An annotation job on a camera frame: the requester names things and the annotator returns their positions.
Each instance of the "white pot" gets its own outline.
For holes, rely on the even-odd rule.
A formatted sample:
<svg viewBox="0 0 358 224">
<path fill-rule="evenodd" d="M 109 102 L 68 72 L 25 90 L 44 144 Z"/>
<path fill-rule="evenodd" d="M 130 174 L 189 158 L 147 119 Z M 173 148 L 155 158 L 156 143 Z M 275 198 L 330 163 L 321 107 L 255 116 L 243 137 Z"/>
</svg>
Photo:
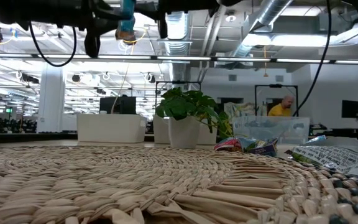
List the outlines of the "white pot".
<svg viewBox="0 0 358 224">
<path fill-rule="evenodd" d="M 147 119 L 137 114 L 78 114 L 79 142 L 144 142 Z"/>
<path fill-rule="evenodd" d="M 197 146 L 200 123 L 195 117 L 187 117 L 180 121 L 170 118 L 168 125 L 171 147 L 194 149 Z"/>
</svg>

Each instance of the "monitor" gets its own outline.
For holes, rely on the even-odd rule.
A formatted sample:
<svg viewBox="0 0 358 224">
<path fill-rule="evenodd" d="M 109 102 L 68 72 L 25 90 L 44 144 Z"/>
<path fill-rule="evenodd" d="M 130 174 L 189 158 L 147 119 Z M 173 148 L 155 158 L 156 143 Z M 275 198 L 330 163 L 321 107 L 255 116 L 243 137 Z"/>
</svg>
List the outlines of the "monitor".
<svg viewBox="0 0 358 224">
<path fill-rule="evenodd" d="M 100 111 L 107 111 L 107 114 L 111 114 L 111 108 L 114 104 L 116 97 L 104 97 L 100 98 Z M 113 113 L 117 114 L 136 114 L 136 97 L 125 96 L 117 99 L 114 106 Z"/>
<path fill-rule="evenodd" d="M 358 101 L 342 100 L 342 118 L 358 119 Z"/>
</svg>

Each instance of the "white planter box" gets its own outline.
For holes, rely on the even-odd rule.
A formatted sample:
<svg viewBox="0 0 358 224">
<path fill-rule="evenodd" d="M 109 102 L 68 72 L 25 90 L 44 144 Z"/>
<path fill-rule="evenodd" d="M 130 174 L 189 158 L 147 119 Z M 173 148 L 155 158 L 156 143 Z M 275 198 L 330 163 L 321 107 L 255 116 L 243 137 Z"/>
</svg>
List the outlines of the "white planter box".
<svg viewBox="0 0 358 224">
<path fill-rule="evenodd" d="M 156 144 L 170 144 L 168 135 L 168 121 L 169 119 L 160 118 L 154 115 L 154 143 Z M 197 145 L 215 145 L 216 144 L 216 128 L 212 133 L 209 133 L 207 125 L 200 123 L 200 134 L 198 136 Z"/>
<path fill-rule="evenodd" d="M 168 121 L 157 115 L 153 115 L 154 143 L 170 144 L 168 135 Z"/>
<path fill-rule="evenodd" d="M 146 118 L 136 114 L 78 114 L 78 141 L 143 142 L 146 121 Z"/>
</svg>

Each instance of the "snack bag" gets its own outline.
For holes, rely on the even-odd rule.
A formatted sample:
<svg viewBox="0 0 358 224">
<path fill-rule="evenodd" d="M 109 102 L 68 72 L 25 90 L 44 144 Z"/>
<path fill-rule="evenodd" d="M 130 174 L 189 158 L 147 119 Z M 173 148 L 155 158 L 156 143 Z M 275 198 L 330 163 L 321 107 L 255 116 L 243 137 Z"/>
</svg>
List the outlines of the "snack bag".
<svg viewBox="0 0 358 224">
<path fill-rule="evenodd" d="M 275 157 L 277 155 L 276 144 L 277 139 L 263 141 L 258 139 L 234 137 L 222 140 L 215 145 L 214 149 L 217 151 L 243 152 Z"/>
</svg>

